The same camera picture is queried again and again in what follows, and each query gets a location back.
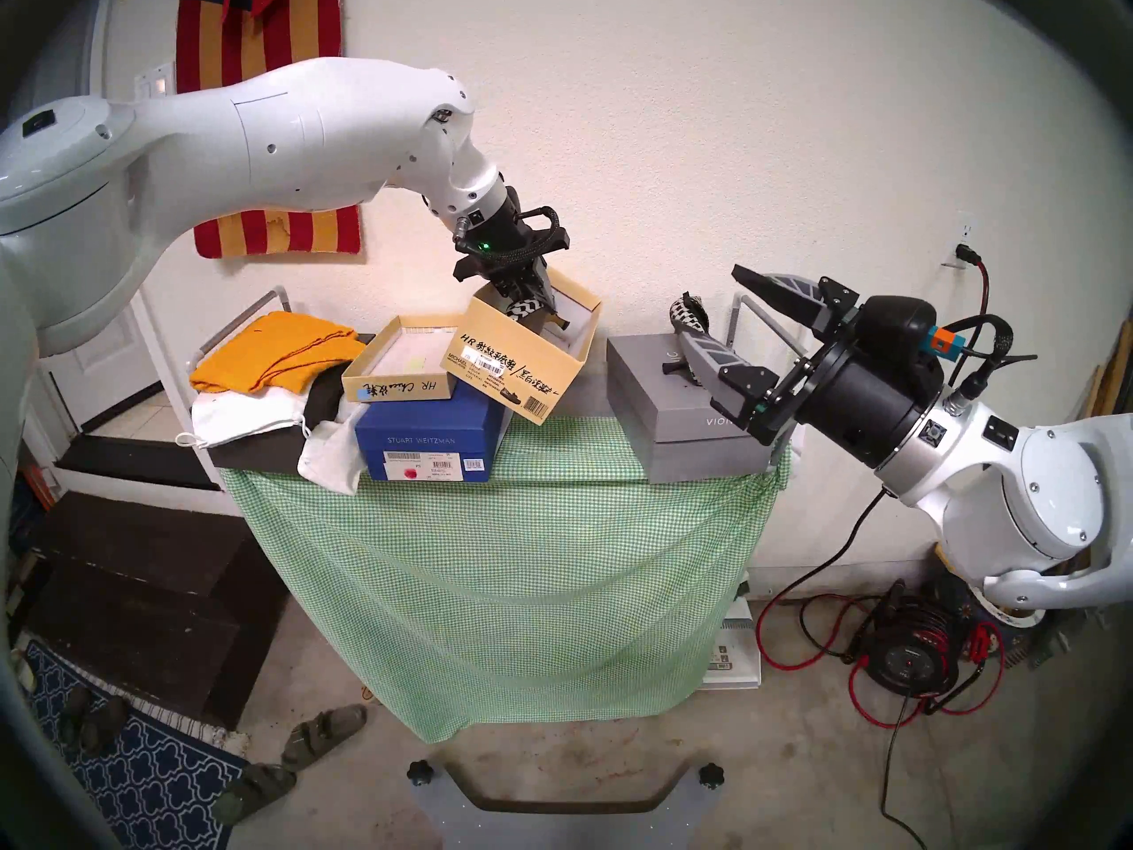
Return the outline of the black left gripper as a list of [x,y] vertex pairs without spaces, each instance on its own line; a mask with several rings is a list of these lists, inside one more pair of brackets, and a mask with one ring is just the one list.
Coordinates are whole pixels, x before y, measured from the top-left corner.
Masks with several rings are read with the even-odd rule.
[[492,216],[485,218],[482,210],[476,210],[463,218],[467,229],[455,235],[455,249],[462,254],[455,264],[455,279],[487,280],[484,303],[489,307],[513,306],[520,300],[516,283],[529,283],[530,313],[556,315],[547,269],[536,266],[546,255],[566,250],[569,235],[552,207],[523,212],[516,189],[504,187],[504,192],[503,202]]

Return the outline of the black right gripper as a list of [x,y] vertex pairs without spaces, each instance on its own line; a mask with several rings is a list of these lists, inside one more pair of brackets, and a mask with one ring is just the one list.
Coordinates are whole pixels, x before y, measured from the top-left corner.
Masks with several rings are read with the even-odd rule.
[[[733,280],[773,311],[807,328],[819,341],[840,339],[858,318],[859,294],[821,277],[761,274],[733,267]],[[942,393],[944,371],[930,352],[891,362],[860,345],[827,345],[780,382],[706,333],[681,330],[678,343],[710,405],[736,430],[770,444],[790,419],[830,439],[847,454],[877,469],[908,437]]]

